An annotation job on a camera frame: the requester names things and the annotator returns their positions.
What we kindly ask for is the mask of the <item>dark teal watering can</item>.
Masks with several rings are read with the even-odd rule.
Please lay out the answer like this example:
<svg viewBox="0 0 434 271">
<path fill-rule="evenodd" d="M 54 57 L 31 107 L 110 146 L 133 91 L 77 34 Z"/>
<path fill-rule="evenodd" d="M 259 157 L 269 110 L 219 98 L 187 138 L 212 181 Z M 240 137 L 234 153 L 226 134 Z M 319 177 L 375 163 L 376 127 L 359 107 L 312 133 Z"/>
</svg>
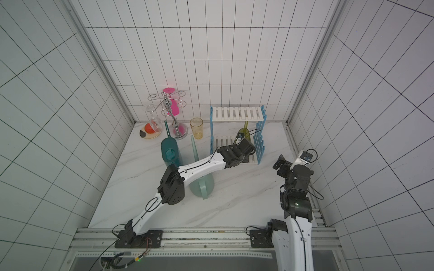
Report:
<svg viewBox="0 0 434 271">
<path fill-rule="evenodd" d="M 177 145 L 177 141 L 171 136 L 170 129 L 166 121 L 165 128 L 167 133 L 167 138 L 165 138 L 160 145 L 161 155 L 166 166 L 174 164 L 179 167 L 182 164 L 182 157 Z"/>
</svg>

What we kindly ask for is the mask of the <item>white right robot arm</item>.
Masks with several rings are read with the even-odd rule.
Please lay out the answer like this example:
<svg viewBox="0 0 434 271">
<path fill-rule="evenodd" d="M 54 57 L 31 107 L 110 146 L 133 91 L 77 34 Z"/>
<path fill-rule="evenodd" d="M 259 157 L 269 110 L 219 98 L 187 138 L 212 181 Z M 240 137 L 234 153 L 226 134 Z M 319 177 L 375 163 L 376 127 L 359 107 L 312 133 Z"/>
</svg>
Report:
<svg viewBox="0 0 434 271">
<path fill-rule="evenodd" d="M 267 240 L 272 243 L 280 271 L 312 271 L 313 210 L 309 192 L 314 172 L 307 167 L 313 155 L 301 151 L 294 162 L 282 155 L 274 164 L 278 176 L 284 179 L 280 191 L 280 205 L 284 220 L 272 219 L 267 224 Z"/>
</svg>

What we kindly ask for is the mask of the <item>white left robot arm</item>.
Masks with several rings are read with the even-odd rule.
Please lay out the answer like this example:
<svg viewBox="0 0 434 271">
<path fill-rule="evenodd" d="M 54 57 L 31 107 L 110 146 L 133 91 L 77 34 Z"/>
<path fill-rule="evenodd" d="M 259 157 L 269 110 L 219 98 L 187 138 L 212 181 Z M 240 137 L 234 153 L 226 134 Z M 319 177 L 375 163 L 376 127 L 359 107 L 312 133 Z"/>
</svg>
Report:
<svg viewBox="0 0 434 271">
<path fill-rule="evenodd" d="M 138 216 L 125 224 L 117 235 L 118 240 L 124 239 L 124 243 L 129 243 L 135 237 L 147 234 L 149 227 L 146 224 L 154 212 L 164 204 L 175 205 L 181 202 L 187 186 L 213 172 L 239 166 L 255 152 L 255 145 L 243 139 L 236 144 L 217 147 L 211 155 L 192 164 L 179 167 L 169 165 L 160 180 L 155 197 Z"/>
</svg>

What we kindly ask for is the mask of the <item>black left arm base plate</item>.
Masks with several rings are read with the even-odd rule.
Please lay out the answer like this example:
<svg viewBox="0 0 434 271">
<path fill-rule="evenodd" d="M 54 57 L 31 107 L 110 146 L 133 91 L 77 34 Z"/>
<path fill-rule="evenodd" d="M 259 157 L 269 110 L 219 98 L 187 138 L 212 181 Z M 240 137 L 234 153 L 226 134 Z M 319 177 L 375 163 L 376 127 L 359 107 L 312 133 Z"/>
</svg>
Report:
<svg viewBox="0 0 434 271">
<path fill-rule="evenodd" d="M 132 230 L 121 230 L 115 248 L 160 248 L 162 242 L 162 230 L 149 230 L 142 235 L 136 235 Z"/>
</svg>

